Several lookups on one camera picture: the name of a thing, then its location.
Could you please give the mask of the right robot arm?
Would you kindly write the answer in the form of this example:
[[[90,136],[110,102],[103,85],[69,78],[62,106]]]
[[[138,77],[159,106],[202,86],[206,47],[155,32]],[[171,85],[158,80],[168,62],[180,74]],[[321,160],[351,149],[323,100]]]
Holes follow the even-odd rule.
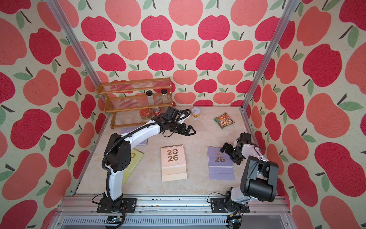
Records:
[[[235,144],[224,143],[221,153],[227,154],[237,165],[246,161],[240,186],[231,187],[225,195],[224,209],[237,213],[253,200],[273,202],[277,194],[279,166],[267,159],[261,147],[252,142],[249,133],[241,133]]]

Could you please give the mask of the pink calendar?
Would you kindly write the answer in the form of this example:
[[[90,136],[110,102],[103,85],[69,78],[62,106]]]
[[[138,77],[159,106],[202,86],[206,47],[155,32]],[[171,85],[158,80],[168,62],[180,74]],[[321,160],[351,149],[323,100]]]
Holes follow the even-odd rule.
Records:
[[[161,148],[162,182],[187,179],[185,150],[183,145]]]

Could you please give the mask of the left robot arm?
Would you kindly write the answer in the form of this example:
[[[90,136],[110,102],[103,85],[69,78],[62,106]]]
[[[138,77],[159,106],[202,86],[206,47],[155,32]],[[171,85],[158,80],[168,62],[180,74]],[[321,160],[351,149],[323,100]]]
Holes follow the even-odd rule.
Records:
[[[170,106],[166,112],[152,117],[146,124],[131,132],[111,135],[102,160],[102,168],[107,171],[105,193],[110,202],[123,196],[123,174],[131,162],[132,149],[150,137],[165,131],[184,136],[196,134],[191,125],[184,123],[190,114],[190,109],[178,110]]]

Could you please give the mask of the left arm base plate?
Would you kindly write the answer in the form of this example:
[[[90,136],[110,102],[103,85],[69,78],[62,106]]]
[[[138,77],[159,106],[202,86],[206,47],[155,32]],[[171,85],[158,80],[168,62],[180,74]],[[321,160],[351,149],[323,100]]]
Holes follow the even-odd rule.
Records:
[[[112,204],[107,197],[102,197],[97,208],[97,213],[134,213],[136,208],[136,198],[118,198]]]

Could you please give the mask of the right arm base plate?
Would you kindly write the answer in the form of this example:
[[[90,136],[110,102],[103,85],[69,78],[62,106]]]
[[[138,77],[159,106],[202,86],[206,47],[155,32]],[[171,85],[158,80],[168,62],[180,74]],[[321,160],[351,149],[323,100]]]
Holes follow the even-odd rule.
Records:
[[[225,200],[225,198],[210,198],[208,200],[212,213],[249,213],[250,209],[248,204],[239,204],[231,200]]]

